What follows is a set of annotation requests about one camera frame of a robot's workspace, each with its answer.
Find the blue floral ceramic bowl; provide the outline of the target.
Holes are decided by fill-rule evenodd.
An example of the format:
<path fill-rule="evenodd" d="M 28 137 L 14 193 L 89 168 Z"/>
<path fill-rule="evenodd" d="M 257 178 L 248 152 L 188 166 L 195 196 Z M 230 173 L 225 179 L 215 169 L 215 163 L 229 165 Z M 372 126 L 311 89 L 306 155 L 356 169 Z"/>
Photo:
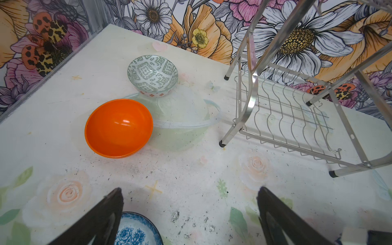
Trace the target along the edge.
<path fill-rule="evenodd" d="M 136 212 L 123 212 L 114 244 L 163 245 L 163 240 L 148 218 Z"/>

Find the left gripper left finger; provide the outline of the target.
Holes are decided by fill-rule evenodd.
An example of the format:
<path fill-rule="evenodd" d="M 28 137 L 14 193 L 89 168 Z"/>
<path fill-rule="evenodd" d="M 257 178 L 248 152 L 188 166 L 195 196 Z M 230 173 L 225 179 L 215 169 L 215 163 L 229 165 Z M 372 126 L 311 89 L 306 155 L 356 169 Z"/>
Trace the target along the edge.
<path fill-rule="evenodd" d="M 119 228 L 124 198 L 115 188 L 51 245 L 113 245 Z"/>

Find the steel wire dish rack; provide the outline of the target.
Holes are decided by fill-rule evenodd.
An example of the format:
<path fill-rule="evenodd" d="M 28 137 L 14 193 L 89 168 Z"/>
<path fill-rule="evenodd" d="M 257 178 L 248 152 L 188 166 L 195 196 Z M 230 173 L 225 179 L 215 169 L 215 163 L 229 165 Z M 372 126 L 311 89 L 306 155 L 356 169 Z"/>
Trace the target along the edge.
<path fill-rule="evenodd" d="M 392 130 L 392 3 L 255 3 L 235 35 L 236 116 L 220 141 L 237 134 L 338 164 L 340 177 L 392 163 L 381 156 Z"/>

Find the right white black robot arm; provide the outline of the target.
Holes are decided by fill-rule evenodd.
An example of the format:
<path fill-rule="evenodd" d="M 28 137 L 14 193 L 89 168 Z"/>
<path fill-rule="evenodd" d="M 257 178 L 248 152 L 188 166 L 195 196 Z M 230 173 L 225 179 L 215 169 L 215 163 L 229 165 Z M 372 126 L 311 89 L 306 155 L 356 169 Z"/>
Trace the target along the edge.
<path fill-rule="evenodd" d="M 337 245 L 392 245 L 392 233 L 364 228 L 344 228 Z"/>

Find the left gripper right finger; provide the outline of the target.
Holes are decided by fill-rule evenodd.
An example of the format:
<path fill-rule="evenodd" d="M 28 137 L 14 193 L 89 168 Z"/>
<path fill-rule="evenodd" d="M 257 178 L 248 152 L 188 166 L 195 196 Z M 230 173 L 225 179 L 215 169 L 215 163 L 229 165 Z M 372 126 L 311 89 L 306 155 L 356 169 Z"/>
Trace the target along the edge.
<path fill-rule="evenodd" d="M 268 245 L 331 245 L 327 240 L 265 186 L 261 187 L 257 204 L 259 220 Z"/>

